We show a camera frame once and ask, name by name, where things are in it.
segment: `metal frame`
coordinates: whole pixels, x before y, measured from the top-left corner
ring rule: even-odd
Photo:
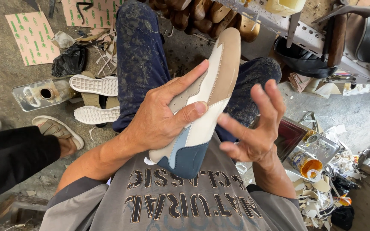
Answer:
[[[258,24],[264,26],[270,31],[279,34],[285,38],[288,37],[289,18],[282,17],[277,14],[269,13],[264,6],[266,0],[252,0],[245,3],[240,0],[215,0],[227,7],[236,10],[238,13],[252,19],[259,20]],[[304,49],[312,52],[314,55],[321,57],[322,48],[324,46],[325,36],[305,23],[299,21],[295,32],[294,43],[300,45]],[[352,78],[348,79],[330,79],[333,83],[366,83],[370,84],[370,68],[365,63],[354,62],[347,56],[342,57],[342,63],[339,68],[352,74]]]

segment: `navy pants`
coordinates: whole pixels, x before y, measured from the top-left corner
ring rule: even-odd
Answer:
[[[146,4],[126,1],[117,12],[116,40],[118,58],[118,100],[121,115],[112,124],[116,132],[123,131],[135,116],[145,94],[171,80],[162,48],[157,15]],[[234,91],[224,112],[244,126],[259,113],[250,97],[256,83],[262,86],[271,78],[281,78],[280,66],[271,58],[257,58],[239,67]],[[236,141],[228,131],[216,126],[221,141]]]

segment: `forearm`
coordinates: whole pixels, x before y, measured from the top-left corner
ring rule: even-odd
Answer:
[[[259,162],[252,163],[256,185],[271,194],[296,198],[292,181],[276,154],[276,147]]]
[[[126,136],[121,133],[104,144],[84,153],[68,166],[61,177],[56,192],[84,176],[99,181],[106,181],[126,161],[140,151],[134,143],[128,141]]]

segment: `glue container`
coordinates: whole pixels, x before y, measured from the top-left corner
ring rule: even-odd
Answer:
[[[300,172],[301,175],[305,178],[309,178],[308,171],[310,170],[315,170],[310,173],[311,178],[317,176],[316,172],[322,171],[321,161],[305,151],[295,154],[294,157],[291,159],[291,165],[294,169],[298,170],[298,172]]]
[[[280,16],[289,16],[302,11],[306,0],[268,0],[265,9]]]

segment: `shoe upper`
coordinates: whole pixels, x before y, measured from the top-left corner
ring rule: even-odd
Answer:
[[[183,178],[191,179],[197,175],[218,116],[234,90],[239,60],[239,31],[235,28],[225,29],[209,57],[208,70],[169,104],[175,114],[186,105],[205,101],[209,106],[208,111],[183,128],[166,147],[150,150],[150,160]]]

